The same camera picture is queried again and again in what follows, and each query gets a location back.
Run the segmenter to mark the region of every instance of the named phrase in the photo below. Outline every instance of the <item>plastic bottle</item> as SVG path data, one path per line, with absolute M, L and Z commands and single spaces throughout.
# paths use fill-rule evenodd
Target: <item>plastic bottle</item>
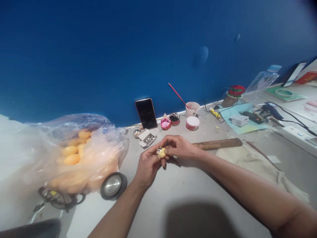
M 243 94 L 243 101 L 252 102 L 257 99 L 260 94 L 265 91 L 279 76 L 277 71 L 282 66 L 271 65 L 266 71 L 260 72 Z

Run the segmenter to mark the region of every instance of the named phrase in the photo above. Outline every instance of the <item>silver ball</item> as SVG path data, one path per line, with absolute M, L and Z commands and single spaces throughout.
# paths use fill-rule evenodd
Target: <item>silver ball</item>
M 140 133 L 141 133 L 141 130 L 139 130 L 139 129 L 136 129 L 134 132 L 133 132 L 133 136 L 135 137 L 135 138 L 139 138 L 139 135 L 140 135 Z

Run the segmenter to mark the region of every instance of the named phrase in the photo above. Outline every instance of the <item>hand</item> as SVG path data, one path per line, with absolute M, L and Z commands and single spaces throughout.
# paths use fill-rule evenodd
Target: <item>hand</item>
M 133 180 L 142 188 L 147 188 L 151 185 L 151 182 L 159 168 L 159 162 L 161 159 L 158 155 L 156 155 L 158 147 L 159 143 L 153 145 L 140 155 L 138 169 Z
M 182 159 L 195 159 L 198 157 L 198 154 L 201 152 L 201 149 L 192 145 L 190 142 L 185 140 L 182 136 L 165 136 L 161 143 L 160 147 L 165 146 L 165 159 L 169 159 L 170 156 L 177 156 Z

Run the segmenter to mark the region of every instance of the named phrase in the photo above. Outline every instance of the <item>phone screen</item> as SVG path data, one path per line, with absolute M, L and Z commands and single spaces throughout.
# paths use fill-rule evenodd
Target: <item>phone screen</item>
M 136 101 L 135 106 L 138 110 L 143 128 L 151 129 L 158 126 L 155 118 L 152 99 Z

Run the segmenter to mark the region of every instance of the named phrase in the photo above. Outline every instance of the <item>white cup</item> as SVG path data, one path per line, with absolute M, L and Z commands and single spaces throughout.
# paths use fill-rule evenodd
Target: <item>white cup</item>
M 189 109 L 187 107 L 185 107 L 186 108 L 186 117 L 196 116 L 198 110 L 200 109 L 200 105 L 196 102 L 188 102 L 188 103 L 186 103 L 186 105 L 189 107 Z

